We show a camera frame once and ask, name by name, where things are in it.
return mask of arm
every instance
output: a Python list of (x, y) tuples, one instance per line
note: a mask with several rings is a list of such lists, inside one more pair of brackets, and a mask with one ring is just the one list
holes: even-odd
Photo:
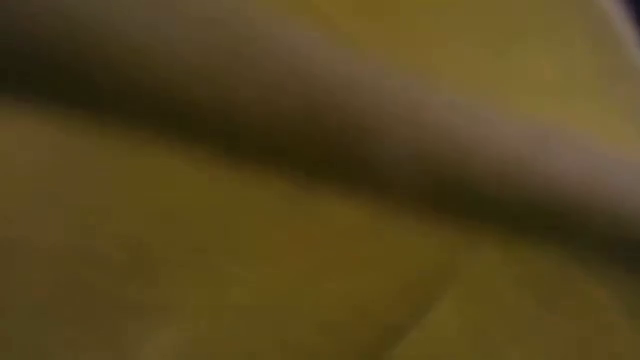
[(237, 3), (4, 0), (2, 14), (58, 72), (181, 109), (178, 126), (254, 159), (420, 201), (460, 184), (640, 233), (637, 158), (474, 109)]

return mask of yellow background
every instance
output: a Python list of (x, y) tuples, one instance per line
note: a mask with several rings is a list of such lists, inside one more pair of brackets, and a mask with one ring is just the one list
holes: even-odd
[[(633, 147), (638, 70), (594, 4), (277, 1), (426, 81)], [(3, 359), (640, 356), (618, 268), (67, 122), (87, 115), (0, 116)]]

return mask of blurred object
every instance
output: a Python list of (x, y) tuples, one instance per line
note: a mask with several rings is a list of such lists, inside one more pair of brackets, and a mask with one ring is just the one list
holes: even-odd
[[(270, 3), (492, 106), (640, 140), (637, 67), (583, 1)], [(3, 359), (640, 356), (635, 274), (553, 239), (416, 218), (96, 115), (0, 111)]]

